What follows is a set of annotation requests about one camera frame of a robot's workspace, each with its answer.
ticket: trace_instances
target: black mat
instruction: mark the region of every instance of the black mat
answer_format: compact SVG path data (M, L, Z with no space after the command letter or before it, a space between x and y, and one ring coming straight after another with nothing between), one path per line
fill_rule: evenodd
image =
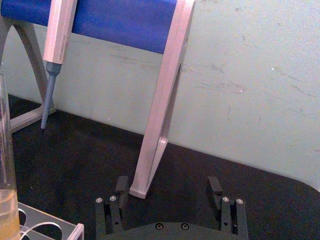
M38 106L16 97L10 102L11 116ZM95 199L112 193L118 176L127 175L132 182L142 139L58 111L48 118L44 134L40 121L13 134L18 199L83 223L85 239L93 240ZM246 200L250 239L320 239L320 193L313 188L173 144L164 152L147 198L129 197L124 227L163 221L216 228L205 192L207 176L217 176L231 198Z

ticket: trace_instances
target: glass beaker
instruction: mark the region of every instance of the glass beaker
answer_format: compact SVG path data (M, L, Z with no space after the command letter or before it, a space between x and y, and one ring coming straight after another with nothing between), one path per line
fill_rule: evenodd
M0 240L19 240L20 224L10 112L4 77L0 75Z

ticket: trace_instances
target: pipette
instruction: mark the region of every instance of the pipette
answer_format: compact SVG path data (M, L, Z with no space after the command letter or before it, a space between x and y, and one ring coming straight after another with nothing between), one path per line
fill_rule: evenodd
M45 129L57 75L66 58L66 50L74 24L78 0L51 0L43 60L49 74L42 113L41 129Z

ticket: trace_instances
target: light green wall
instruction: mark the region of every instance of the light green wall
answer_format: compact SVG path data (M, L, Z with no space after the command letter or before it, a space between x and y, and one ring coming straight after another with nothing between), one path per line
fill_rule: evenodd
M320 190L320 2L198 0L172 143ZM46 28L36 26L43 49ZM57 108L143 133L162 55L73 34ZM2 63L11 94L40 102L18 35Z

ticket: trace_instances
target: yellow liquid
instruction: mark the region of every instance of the yellow liquid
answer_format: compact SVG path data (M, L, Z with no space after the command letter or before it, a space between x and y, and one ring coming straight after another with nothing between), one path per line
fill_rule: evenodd
M0 189L0 240L19 240L17 192Z

